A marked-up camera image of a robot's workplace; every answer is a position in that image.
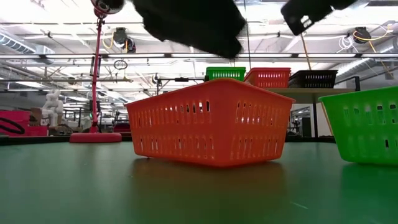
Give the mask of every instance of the red round base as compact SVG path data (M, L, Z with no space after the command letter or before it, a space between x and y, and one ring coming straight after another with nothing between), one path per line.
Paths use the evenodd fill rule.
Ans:
M121 142L122 135L119 133L73 133L70 143L107 143Z

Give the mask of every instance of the black plastic basket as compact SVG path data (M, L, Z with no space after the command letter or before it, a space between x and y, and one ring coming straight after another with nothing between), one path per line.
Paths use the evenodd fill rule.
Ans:
M289 78L289 88L333 88L337 70L301 70Z

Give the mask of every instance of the green table surface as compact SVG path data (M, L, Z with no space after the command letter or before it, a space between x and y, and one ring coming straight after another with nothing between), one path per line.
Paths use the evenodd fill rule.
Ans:
M282 158L210 169L131 142L0 147L0 223L398 223L398 167L286 143Z

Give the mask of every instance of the green plastic basket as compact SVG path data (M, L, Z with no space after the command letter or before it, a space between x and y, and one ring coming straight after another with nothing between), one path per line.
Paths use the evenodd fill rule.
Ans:
M398 165L398 86L319 100L342 159Z
M209 77L209 80L233 78L243 82L245 72L245 67L208 67L206 69L206 75Z

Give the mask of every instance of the orange plastic basket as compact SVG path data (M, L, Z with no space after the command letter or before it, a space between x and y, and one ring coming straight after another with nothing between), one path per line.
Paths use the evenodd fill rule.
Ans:
M244 82L260 88L287 88L290 68L252 68Z
M293 102L220 78L126 107L137 155L227 167L280 158Z

